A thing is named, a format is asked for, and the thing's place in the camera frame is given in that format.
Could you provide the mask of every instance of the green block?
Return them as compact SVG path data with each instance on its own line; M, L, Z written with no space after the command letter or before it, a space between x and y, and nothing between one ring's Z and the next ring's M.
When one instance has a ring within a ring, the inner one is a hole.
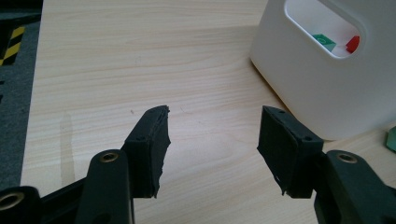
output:
M329 52L335 48L335 43L329 39L326 35L312 35L323 47L325 47Z
M388 132L387 147L396 151L396 127L391 128Z

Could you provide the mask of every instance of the yellow and black hazard tape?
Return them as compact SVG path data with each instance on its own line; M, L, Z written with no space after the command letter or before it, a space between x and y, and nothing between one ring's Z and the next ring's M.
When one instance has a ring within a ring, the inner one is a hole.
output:
M18 51L21 47L22 36L24 27L20 26L12 31L12 34L0 54L0 66L15 63Z

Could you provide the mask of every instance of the white bin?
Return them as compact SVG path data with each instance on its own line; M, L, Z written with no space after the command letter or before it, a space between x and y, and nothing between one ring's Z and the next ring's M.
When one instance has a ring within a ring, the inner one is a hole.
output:
M293 115L335 140L396 120L395 0L268 0L250 58ZM337 43L332 52L312 35ZM352 54L345 44L361 41Z

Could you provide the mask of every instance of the red object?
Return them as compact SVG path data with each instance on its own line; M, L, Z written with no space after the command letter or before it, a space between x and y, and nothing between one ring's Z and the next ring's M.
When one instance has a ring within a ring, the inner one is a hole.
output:
M355 50L358 47L360 41L361 41L361 37L360 36L358 36L358 35L353 36L352 39L350 39L349 42L347 42L346 50L349 53L355 52Z

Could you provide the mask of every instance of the container opening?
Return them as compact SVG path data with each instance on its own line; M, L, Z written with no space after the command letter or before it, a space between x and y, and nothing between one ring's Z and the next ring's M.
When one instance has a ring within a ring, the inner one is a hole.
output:
M360 36L358 29L318 0L288 0L286 14L333 56L348 57L359 45L359 38L356 37ZM323 41L323 37L327 37L330 42Z

